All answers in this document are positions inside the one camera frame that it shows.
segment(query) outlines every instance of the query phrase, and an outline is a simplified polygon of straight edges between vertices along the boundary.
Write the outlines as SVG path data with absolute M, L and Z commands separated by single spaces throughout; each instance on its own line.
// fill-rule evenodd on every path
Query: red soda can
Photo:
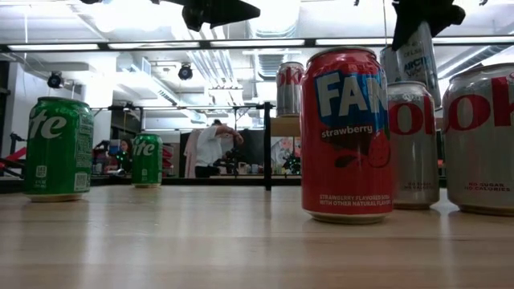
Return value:
M 380 222 L 393 209 L 386 76 L 363 47 L 310 58 L 301 81 L 302 206 L 325 222 Z

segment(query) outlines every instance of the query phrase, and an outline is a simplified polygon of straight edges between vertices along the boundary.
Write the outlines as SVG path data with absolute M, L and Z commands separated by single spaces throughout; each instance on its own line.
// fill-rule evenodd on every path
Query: soda can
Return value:
M 302 206 L 325 222 L 380 222 L 393 209 L 386 76 L 364 47 L 314 55 L 302 78 Z
M 448 198 L 462 211 L 514 216 L 514 63 L 472 68 L 443 99 Z
M 27 137 L 25 194 L 32 201 L 71 201 L 89 191 L 94 116 L 89 105 L 39 97 Z
M 132 184 L 136 188 L 153 188 L 162 181 L 162 139 L 152 133 L 136 136 L 133 146 Z
M 276 115 L 298 116 L 300 114 L 300 80 L 304 65 L 297 62 L 280 64 L 276 74 Z
M 390 83 L 387 94 L 394 208 L 429 209 L 439 201 L 434 100 L 415 81 Z
M 426 85 L 436 108 L 441 106 L 441 92 L 435 66 L 434 44 L 427 22 L 422 22 L 409 41 L 397 51 L 402 80 L 419 81 Z
M 393 51 L 392 46 L 388 45 L 380 51 L 380 64 L 384 67 L 387 83 L 394 83 L 402 80 L 400 69 L 398 67 L 396 51 Z

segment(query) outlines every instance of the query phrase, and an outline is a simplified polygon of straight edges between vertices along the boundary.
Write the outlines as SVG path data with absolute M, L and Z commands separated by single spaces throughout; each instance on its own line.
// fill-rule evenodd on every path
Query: coke can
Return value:
M 276 74 L 276 115 L 297 116 L 300 114 L 300 80 L 304 65 L 297 62 L 280 64 Z
M 448 198 L 462 211 L 514 215 L 514 63 L 450 79 L 443 100 Z
M 398 67 L 398 57 L 393 47 L 388 45 L 380 51 L 380 64 L 384 67 L 387 83 L 394 83 L 402 80 Z
M 387 86 L 394 169 L 394 208 L 429 209 L 439 201 L 434 100 L 425 84 Z

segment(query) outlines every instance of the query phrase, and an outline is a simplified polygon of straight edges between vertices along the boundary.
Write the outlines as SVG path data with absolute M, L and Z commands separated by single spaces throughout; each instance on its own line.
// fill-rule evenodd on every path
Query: ceiling light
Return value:
M 514 35 L 503 36 L 456 36 L 456 37 L 436 37 L 432 39 L 434 45 L 437 44 L 463 44 L 463 45 L 492 45 L 492 44 L 512 44 L 514 43 Z
M 156 110 L 156 111 L 169 111 L 169 110 L 178 110 L 177 107 L 143 107 L 144 110 Z
M 452 66 L 448 67 L 447 69 L 441 71 L 438 73 L 438 78 L 439 79 L 445 79 L 446 77 L 449 77 L 451 75 L 448 75 L 451 71 L 453 71 L 456 67 L 458 67 L 459 65 L 461 65 L 462 63 L 465 63 L 466 61 L 468 61 L 469 59 L 472 59 L 473 57 L 477 56 L 478 54 L 482 53 L 483 51 L 486 51 L 487 49 L 489 48 L 489 46 L 487 47 L 484 47 L 480 50 L 478 50 L 477 52 L 475 53 L 472 53 L 466 57 L 464 57 L 463 59 L 461 59 L 460 61 L 454 63 Z
M 99 50 L 96 44 L 34 44 L 8 45 L 12 51 L 92 51 Z
M 383 45 L 393 43 L 392 38 L 362 38 L 362 39 L 317 39 L 317 46 L 338 46 L 338 45 Z
M 166 48 L 198 48 L 198 42 L 171 42 L 171 43 L 109 43 L 112 49 L 166 49 Z
M 303 39 L 231 40 L 211 41 L 212 47 L 295 47 L 303 46 Z
M 225 109 L 234 109 L 229 106 L 187 106 L 185 108 L 188 109 L 199 109 L 199 110 L 225 110 Z
M 243 55 L 300 55 L 302 51 L 292 51 L 288 49 L 262 49 L 241 52 Z

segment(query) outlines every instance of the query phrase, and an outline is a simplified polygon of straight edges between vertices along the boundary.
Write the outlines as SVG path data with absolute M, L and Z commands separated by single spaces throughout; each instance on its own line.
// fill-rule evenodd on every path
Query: air duct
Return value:
M 300 0 L 255 1 L 261 16 L 248 22 L 248 33 L 253 39 L 293 38 L 300 16 Z M 258 73 L 264 78 L 275 78 L 279 65 L 288 61 L 288 55 L 257 55 L 254 58 Z

